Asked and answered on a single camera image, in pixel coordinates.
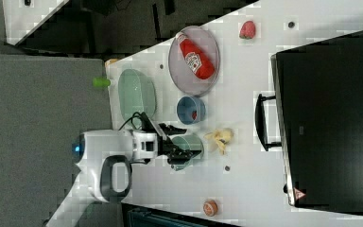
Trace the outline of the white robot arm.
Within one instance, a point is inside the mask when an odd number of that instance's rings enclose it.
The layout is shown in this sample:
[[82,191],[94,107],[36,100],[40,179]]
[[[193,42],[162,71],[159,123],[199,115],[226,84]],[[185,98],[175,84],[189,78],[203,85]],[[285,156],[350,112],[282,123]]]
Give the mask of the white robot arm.
[[86,131],[76,150],[81,152],[80,169],[71,195],[77,201],[112,202],[125,198],[131,188],[134,163],[147,164],[164,156],[171,168],[181,170],[203,152],[203,145],[185,129],[153,122],[146,113],[134,113],[138,129]]

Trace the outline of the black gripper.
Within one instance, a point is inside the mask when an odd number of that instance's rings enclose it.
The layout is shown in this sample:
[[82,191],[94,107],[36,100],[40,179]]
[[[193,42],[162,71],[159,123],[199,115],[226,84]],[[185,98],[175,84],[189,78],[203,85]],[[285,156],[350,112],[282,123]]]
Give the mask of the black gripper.
[[[176,146],[172,143],[170,135],[186,134],[187,129],[177,128],[165,123],[157,123],[148,118],[146,113],[141,113],[142,130],[148,133],[157,134],[158,155],[168,156],[172,151],[176,150]],[[181,150],[177,153],[177,159],[193,159],[200,155],[200,150]]]

